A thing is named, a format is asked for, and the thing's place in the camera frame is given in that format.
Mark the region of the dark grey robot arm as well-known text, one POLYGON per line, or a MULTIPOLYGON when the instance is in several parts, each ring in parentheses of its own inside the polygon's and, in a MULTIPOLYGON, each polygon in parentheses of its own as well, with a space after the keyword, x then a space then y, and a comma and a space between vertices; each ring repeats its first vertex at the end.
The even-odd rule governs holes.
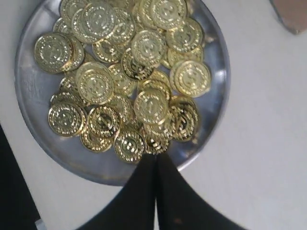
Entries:
MULTIPOLYGON (((0 135, 0 227, 34 230, 39 214, 12 149, 0 135)), ((170 157, 144 154, 108 205, 80 226, 82 230, 238 230, 240 226, 204 201, 170 157)))

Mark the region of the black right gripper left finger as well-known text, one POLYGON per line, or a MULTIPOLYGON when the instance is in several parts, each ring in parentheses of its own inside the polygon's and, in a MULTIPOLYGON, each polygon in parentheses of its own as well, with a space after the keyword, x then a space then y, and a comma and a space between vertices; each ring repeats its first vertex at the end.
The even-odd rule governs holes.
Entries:
POLYGON ((153 230, 156 158, 144 154, 135 171, 114 199, 80 230, 153 230))

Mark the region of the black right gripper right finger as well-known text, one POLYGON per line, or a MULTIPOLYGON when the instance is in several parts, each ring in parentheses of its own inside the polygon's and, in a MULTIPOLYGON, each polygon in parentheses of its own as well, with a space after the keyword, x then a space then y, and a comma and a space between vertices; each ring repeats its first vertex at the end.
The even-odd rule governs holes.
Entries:
POLYGON ((156 157, 156 204, 161 230, 242 230, 186 182, 169 155, 156 157))

